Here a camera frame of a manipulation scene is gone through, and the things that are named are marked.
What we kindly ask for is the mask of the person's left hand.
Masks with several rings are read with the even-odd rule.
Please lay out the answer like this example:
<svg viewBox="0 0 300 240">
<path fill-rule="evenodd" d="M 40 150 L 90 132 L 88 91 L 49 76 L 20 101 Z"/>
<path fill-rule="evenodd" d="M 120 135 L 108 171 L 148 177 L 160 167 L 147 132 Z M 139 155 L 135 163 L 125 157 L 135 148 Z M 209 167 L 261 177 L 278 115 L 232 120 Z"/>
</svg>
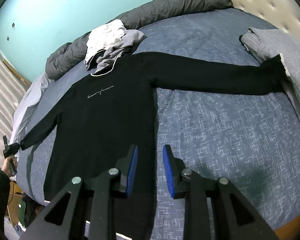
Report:
<svg viewBox="0 0 300 240">
<path fill-rule="evenodd" d="M 9 157 L 5 158 L 3 166 L 1 170 L 8 176 L 8 178 L 11 178 L 12 175 L 12 170 L 11 170 L 11 162 L 17 166 L 17 158 L 14 155 L 10 155 Z"/>
</svg>

